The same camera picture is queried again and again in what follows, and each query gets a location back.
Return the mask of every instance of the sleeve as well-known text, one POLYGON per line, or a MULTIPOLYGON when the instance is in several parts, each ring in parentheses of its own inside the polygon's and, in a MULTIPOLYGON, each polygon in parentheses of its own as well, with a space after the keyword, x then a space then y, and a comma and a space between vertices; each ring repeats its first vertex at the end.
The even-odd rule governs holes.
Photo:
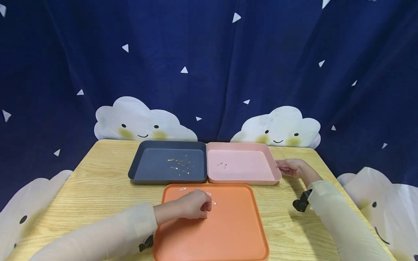
POLYGON ((333 238, 341 261, 391 261, 373 233, 328 181, 312 183, 308 189, 311 209, 333 238))
POLYGON ((102 261, 134 254, 153 245, 156 229, 154 208, 140 204, 56 239, 29 261, 102 261))

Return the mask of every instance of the wooden table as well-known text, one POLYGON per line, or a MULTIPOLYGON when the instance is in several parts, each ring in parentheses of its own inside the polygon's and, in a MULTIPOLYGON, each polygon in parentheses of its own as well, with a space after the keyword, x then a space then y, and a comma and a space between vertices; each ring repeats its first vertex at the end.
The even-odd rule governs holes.
MULTIPOLYGON (((55 238, 140 202, 159 204, 164 186, 133 185, 127 177, 138 145, 136 141, 96 142, 8 261, 27 261, 55 238)), ((340 190, 350 206, 367 223, 316 151, 288 147, 270 147, 270 150, 275 159, 305 160, 323 179, 340 190)), ((339 260, 331 236, 315 213, 311 210, 299 213, 292 207, 293 200, 305 190, 300 180, 284 177, 276 186, 252 186, 252 189, 270 246, 269 260, 339 260)), ((381 244, 390 254, 387 247, 381 244)), ((118 260, 148 261, 153 257, 151 251, 146 250, 118 260)))

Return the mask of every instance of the cloud eye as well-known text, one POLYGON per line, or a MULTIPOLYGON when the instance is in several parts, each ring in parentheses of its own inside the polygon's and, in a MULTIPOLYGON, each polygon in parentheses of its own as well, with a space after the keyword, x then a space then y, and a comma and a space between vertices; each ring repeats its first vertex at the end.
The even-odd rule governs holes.
POLYGON ((19 221, 19 224, 23 224, 27 218, 28 216, 24 215, 23 218, 19 221))

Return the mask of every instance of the dark gray tray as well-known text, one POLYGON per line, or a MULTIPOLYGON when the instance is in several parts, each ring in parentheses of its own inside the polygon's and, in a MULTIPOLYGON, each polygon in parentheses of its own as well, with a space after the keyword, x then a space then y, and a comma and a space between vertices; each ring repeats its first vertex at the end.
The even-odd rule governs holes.
POLYGON ((144 141, 138 147, 128 177, 135 184, 204 183, 206 144, 144 141))

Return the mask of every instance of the backdrop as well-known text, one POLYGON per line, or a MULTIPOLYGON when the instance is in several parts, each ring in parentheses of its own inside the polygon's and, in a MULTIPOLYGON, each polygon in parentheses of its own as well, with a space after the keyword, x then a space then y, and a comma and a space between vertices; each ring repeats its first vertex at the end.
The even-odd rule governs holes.
POLYGON ((0 0, 0 260, 103 138, 311 147, 418 260, 417 45, 411 0, 0 0))

